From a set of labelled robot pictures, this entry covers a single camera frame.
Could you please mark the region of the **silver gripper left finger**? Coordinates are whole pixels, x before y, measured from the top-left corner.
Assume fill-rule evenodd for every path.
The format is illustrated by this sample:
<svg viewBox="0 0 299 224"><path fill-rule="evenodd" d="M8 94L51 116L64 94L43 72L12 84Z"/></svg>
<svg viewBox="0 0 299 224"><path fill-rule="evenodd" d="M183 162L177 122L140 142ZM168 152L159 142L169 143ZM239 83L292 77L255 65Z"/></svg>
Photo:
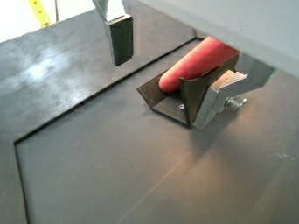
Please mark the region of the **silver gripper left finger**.
<svg viewBox="0 0 299 224"><path fill-rule="evenodd" d="M115 66L133 56L133 17L125 13L121 0L92 0L105 27Z"/></svg>

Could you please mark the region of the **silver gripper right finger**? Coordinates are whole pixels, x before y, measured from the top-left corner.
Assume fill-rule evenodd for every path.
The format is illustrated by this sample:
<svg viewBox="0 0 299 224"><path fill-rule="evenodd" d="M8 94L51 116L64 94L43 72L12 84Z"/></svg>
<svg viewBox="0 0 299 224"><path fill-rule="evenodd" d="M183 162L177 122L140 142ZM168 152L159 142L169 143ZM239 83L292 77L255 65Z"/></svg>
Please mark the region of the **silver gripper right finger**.
<svg viewBox="0 0 299 224"><path fill-rule="evenodd" d="M231 60L232 66L224 69L224 74L211 83L204 96L193 126L201 130L224 109L237 111L245 99L241 94L261 88L275 69L241 53Z"/></svg>

